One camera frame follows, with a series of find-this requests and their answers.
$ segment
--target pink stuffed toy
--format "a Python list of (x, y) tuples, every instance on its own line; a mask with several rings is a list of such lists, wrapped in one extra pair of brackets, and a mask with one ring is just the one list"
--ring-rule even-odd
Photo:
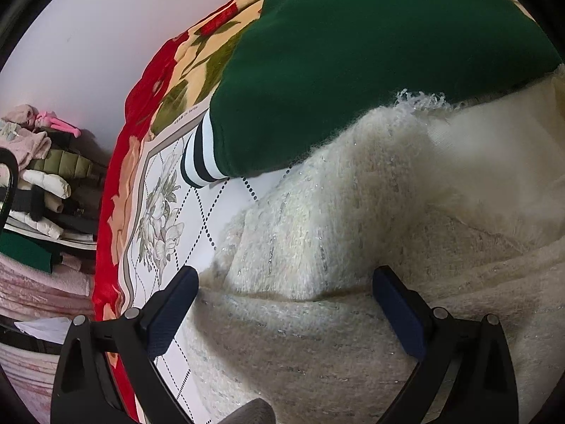
[(35, 119), (34, 126), (36, 128), (52, 128), (55, 130), (61, 130), (63, 132), (69, 132), (75, 137), (80, 137), (80, 129), (71, 126), (69, 123), (65, 123), (57, 118), (54, 112), (41, 111), (38, 113)]
[(69, 132), (69, 134), (73, 134), (75, 137), (79, 137), (81, 133), (80, 129), (77, 129), (69, 123), (65, 123), (57, 118), (57, 115), (54, 112), (38, 112), (30, 105), (19, 105), (2, 119), (4, 121), (19, 124), (23, 128), (27, 128), (29, 130), (33, 130), (34, 128), (52, 128), (63, 132)]

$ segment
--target pink doll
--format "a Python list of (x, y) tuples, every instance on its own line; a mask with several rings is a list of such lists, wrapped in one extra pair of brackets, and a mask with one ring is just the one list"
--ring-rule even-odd
[(69, 132), (75, 137), (80, 137), (80, 129), (71, 126), (69, 123), (65, 123), (57, 118), (57, 115), (51, 111), (41, 111), (37, 114), (34, 126), (36, 128), (52, 128), (55, 130), (61, 130), (63, 132)]

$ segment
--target cream knit fabric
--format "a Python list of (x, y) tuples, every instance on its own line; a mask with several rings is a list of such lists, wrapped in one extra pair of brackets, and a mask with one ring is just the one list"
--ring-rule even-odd
[[(557, 97), (553, 78), (560, 75), (546, 80), (544, 94)], [(555, 112), (559, 100), (546, 106), (532, 88), (505, 115), (516, 135), (563, 119)], [(543, 206), (565, 164), (536, 178), (539, 168), (526, 159), (508, 163), (517, 154), (512, 132), (508, 138), (499, 132), (496, 147), (472, 142), (488, 125), (479, 118), (499, 116), (506, 99), (454, 110), (435, 97), (403, 94), (315, 150), (232, 219), (183, 324), (187, 360), (215, 420), (261, 397), (281, 424), (376, 422), (415, 364), (368, 293), (372, 270), (388, 264), (432, 307), (463, 318), (500, 316), (521, 422), (529, 421), (565, 366), (565, 239), (556, 237), (555, 217), (565, 199), (554, 198), (541, 215), (519, 210)], [(465, 128), (474, 117), (476, 125)], [(538, 142), (547, 136), (537, 135)], [(505, 163), (488, 164), (489, 151)], [(536, 164), (559, 151), (559, 145), (538, 148)], [(486, 163), (476, 167), (474, 158)], [(465, 176), (474, 171), (499, 177), (505, 192), (515, 187), (511, 205), (518, 212), (491, 197), (495, 184), (482, 190), (469, 184)], [(508, 171), (511, 177), (500, 178)], [(520, 228), (512, 227), (516, 215)], [(475, 228), (454, 217), (476, 220)], [(439, 400), (430, 416), (441, 406)]]

